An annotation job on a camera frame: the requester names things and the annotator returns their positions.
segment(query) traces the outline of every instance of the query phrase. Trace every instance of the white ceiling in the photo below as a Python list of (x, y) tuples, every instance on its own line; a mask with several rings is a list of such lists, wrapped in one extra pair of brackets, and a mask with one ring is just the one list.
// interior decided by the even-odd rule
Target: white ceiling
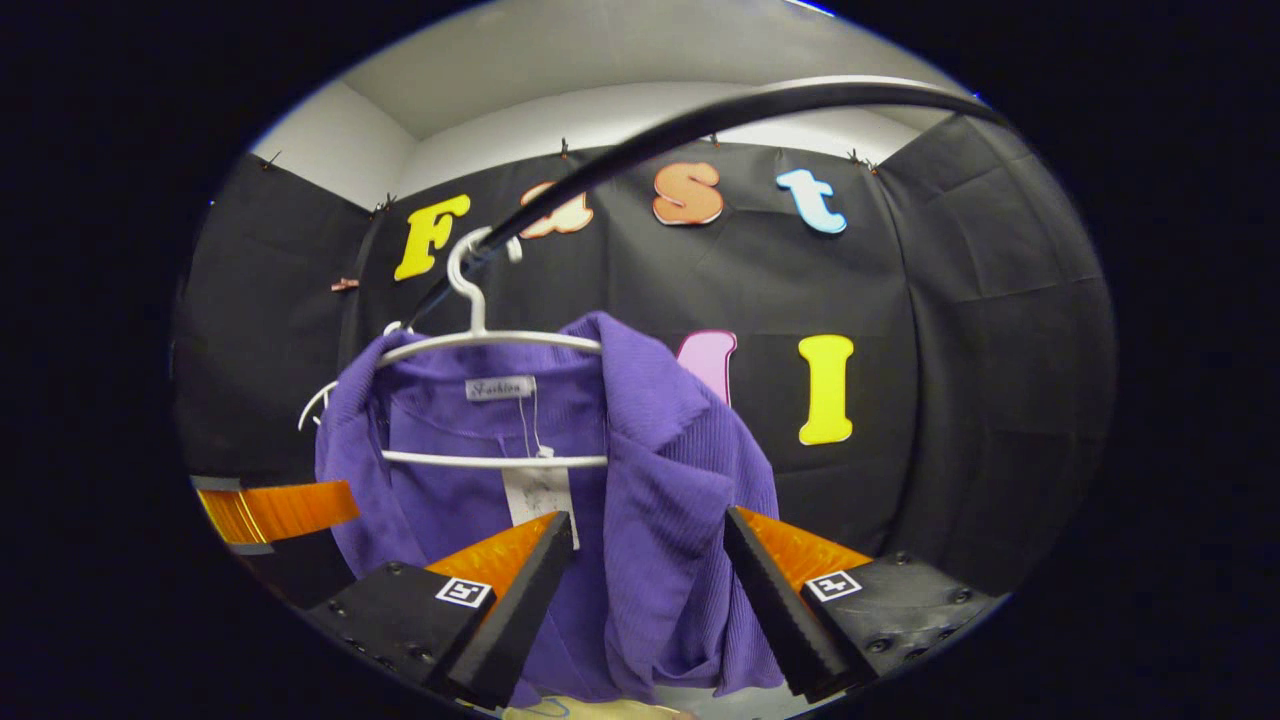
[[(521, 102), (636, 82), (876, 74), (964, 90), (877, 35), (786, 0), (497, 0), (342, 81), (416, 140)], [(918, 129), (942, 114), (877, 108)]]

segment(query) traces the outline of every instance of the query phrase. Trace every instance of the white plastic hanger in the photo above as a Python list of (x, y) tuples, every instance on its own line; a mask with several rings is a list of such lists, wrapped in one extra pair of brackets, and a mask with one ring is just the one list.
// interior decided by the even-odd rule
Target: white plastic hanger
[[(435, 350), (440, 347), (462, 347), (471, 345), (499, 345), (499, 343), (532, 343), (532, 345), (553, 345), (558, 347), (570, 347), (573, 350), (580, 350), (582, 352), (591, 352), (595, 355), (600, 354), (600, 343), (594, 340), (586, 340), (581, 337), (573, 337), (559, 333), (541, 333), (531, 331), (490, 331), (485, 328), (485, 304), (484, 292), (479, 286), (471, 281), (462, 277), (462, 259), (474, 251), (475, 245), (480, 242), (492, 228), (480, 228), (467, 233), (465, 237), (458, 240), (449, 251), (449, 259), (445, 264), (445, 273), (449, 278), (449, 284), (453, 290), (471, 300), (471, 329), (462, 333), (444, 334), (438, 337), (431, 337), (428, 340), (421, 340), (417, 342), (411, 342), (402, 347), (390, 350), (378, 360), (376, 368), (381, 369), (397, 360), (403, 360), (419, 352), (425, 352), (428, 350)], [(522, 258), (520, 240), (511, 238), (507, 242), (507, 254), (512, 263), (518, 263)], [(387, 325), (383, 334), (388, 334), (399, 328), (399, 323), (392, 323)], [(408, 332), (413, 332), (413, 328), (406, 328)], [(332, 382), (320, 389), (311, 400), (307, 406), (302, 410), (302, 416), (298, 418), (298, 429), (306, 424), (307, 416), (315, 407), (316, 402), (321, 398), (324, 400), (325, 407), (329, 406), (329, 393), (333, 388), (338, 387), (337, 382)], [(319, 418), (314, 419), (319, 425)], [(452, 468), (599, 468), (608, 465), (608, 457), (604, 455), (589, 455), (582, 457), (465, 457), (454, 455), (422, 455), (417, 452), (397, 452), (393, 450), (384, 450), (383, 457), (387, 460), (394, 460), (398, 462), (417, 462), (421, 465), (448, 465)]]

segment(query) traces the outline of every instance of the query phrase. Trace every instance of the shirt collar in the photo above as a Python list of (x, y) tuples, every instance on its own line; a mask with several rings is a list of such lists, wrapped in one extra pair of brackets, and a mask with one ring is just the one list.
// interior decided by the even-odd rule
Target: shirt collar
[[(561, 333), (600, 343), (611, 430), (646, 450), (658, 451), (680, 437), (710, 405), (709, 391), (680, 366), (666, 345), (631, 329), (607, 313), (589, 313), (564, 327)], [(342, 373), (338, 387), (330, 395), (325, 420), (333, 418), (332, 421), (337, 425), (365, 415), (379, 357), (389, 350), (426, 337), (394, 331), (371, 342)]]

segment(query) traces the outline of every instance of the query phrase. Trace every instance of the foam letter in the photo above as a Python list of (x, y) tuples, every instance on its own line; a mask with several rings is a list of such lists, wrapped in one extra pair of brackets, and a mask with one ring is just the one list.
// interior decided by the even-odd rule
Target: foam letter
[(428, 205), (408, 217), (408, 241), (404, 259), (396, 268), (396, 279), (421, 275), (435, 265), (431, 250), (444, 250), (453, 232), (453, 215), (466, 215), (471, 210), (471, 197), (458, 195), (444, 202)]
[(845, 416), (845, 361), (854, 341), (838, 334), (815, 334), (800, 341), (800, 356), (809, 361), (809, 421), (800, 428), (803, 445), (844, 442), (854, 434)]
[(653, 178), (653, 214), (664, 225), (705, 225), (724, 210), (712, 187), (718, 182), (719, 172), (708, 163), (672, 163)]
[[(529, 202), (541, 195), (544, 190), (550, 187), (552, 183), (544, 182), (541, 184), (535, 184), (529, 188), (527, 192), (520, 196), (521, 205), (529, 205)], [(541, 220), (529, 225), (525, 232), (520, 233), (520, 237), (529, 240), (531, 237), (543, 237), (550, 234), (552, 231), (559, 233), (577, 232), (586, 227), (591, 222), (595, 213), (586, 206), (586, 193), (579, 195), (573, 200), (561, 205), (554, 213), (547, 215)]]
[(818, 232), (838, 233), (845, 229), (845, 217), (827, 209), (823, 196), (831, 197), (835, 192), (831, 186), (814, 179), (809, 170), (791, 170), (778, 176), (778, 186), (791, 191), (791, 197), (796, 201), (796, 210), (800, 218)]
[(699, 331), (685, 338), (676, 361), (728, 405), (728, 356), (737, 348), (737, 337), (728, 331)]

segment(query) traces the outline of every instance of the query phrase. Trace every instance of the purple shirt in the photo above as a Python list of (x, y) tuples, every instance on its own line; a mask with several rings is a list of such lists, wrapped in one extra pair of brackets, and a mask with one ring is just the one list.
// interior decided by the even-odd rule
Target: purple shirt
[(539, 691), (655, 702), (654, 685), (722, 696), (782, 684), (722, 546), (727, 507), (778, 516), (764, 454), (657, 340), (604, 313), (561, 332), (599, 341), (603, 354), (452, 347), (375, 374), (384, 352), (424, 340), (397, 331), (342, 373), (316, 437), (316, 478), (347, 480), (360, 506), (333, 528), (347, 564), (357, 578), (392, 560), (425, 566), (511, 528), (499, 470), (388, 462), (380, 451), (527, 457), (532, 401), (471, 402), (465, 380), (534, 375), (541, 443), (609, 464), (568, 471), (581, 547), (511, 705), (535, 705)]

